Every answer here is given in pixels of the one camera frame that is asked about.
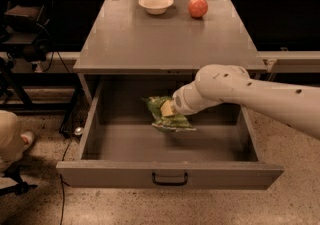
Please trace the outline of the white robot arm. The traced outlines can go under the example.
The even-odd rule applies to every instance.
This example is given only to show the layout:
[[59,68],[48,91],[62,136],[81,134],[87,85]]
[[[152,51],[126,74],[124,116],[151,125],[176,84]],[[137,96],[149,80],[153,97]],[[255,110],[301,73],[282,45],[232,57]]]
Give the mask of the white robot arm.
[[242,105],[316,139],[320,88],[252,79],[240,66],[207,65],[161,106],[165,117],[192,115],[222,103]]

